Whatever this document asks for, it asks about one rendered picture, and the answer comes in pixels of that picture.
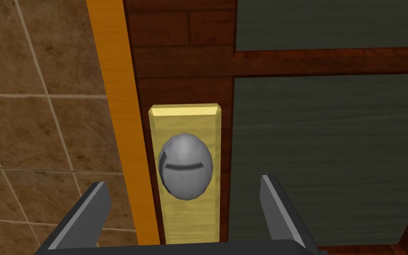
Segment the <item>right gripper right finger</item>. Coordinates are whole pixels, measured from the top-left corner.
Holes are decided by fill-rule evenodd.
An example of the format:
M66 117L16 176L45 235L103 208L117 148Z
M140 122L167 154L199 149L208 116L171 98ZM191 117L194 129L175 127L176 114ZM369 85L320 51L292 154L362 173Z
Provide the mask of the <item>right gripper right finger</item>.
M276 177L261 176L259 198L271 239L293 240L305 249L318 248Z

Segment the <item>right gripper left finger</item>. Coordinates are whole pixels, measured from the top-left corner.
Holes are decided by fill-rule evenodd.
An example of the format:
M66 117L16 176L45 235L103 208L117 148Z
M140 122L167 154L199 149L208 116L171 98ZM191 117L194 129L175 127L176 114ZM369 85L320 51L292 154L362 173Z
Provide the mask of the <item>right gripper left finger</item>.
M111 206L107 184L92 183L47 238L47 249L96 247Z

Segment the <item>grey round door knob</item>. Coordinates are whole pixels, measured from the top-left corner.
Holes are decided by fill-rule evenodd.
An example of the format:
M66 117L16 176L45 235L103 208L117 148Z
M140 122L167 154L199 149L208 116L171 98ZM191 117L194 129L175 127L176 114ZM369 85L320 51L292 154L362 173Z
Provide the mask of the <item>grey round door knob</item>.
M214 172L212 156L197 136L181 133L172 136L159 153L161 183L174 198L190 201L201 196Z

